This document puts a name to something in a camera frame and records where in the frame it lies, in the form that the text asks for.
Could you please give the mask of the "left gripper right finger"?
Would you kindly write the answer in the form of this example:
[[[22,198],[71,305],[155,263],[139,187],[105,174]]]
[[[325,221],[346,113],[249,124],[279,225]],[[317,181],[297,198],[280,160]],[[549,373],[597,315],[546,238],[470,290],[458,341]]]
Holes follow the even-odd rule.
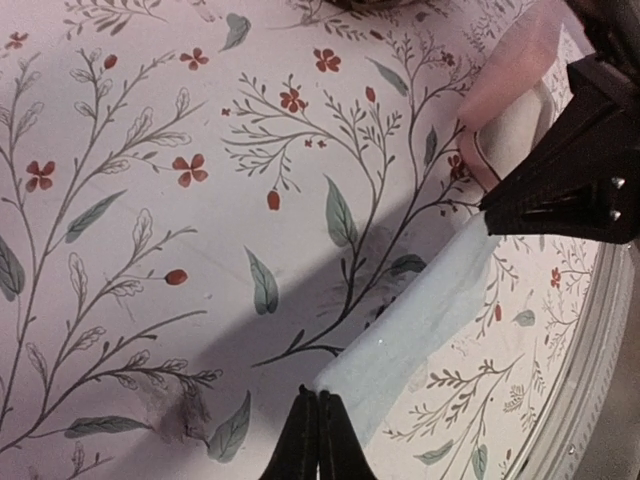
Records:
[[[341,397],[319,397],[319,472],[325,480],[375,480]]]

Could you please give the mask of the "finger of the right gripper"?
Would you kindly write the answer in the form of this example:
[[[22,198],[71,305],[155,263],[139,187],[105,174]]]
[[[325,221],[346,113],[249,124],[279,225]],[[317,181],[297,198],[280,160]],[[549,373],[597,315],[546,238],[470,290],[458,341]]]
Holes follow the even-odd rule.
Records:
[[[559,235],[609,244],[639,237],[639,182],[620,176],[557,186],[517,187],[482,200],[491,235]]]

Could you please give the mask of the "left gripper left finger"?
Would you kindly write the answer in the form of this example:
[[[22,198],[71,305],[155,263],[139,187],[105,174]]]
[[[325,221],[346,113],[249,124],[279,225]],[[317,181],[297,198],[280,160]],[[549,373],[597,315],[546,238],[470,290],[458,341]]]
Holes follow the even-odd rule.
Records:
[[[263,480],[314,480],[319,456],[319,398],[299,387]]]

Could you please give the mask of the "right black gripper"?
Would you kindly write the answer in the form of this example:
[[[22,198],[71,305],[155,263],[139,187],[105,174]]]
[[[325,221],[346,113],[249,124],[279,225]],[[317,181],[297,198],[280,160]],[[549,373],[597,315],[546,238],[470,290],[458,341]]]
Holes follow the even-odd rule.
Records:
[[[573,98],[481,208],[542,202],[602,185],[596,199],[639,201],[639,2],[566,0],[594,53],[569,64]]]

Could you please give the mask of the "pink translucent plastic cup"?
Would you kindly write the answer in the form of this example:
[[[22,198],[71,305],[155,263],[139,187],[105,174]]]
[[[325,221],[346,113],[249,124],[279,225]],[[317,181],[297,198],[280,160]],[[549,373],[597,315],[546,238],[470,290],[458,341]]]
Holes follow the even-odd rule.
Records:
[[[458,110],[458,146],[471,176],[488,192],[532,150],[551,122],[543,76],[557,58],[558,1],[535,1],[501,37]]]

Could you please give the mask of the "blue cleaning cloth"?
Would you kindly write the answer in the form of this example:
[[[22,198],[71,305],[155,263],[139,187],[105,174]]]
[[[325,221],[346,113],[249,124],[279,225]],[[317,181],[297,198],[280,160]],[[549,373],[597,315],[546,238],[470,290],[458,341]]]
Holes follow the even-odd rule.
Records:
[[[316,376],[341,397],[367,445],[428,357],[475,319],[499,239],[485,215],[471,217],[383,314]]]

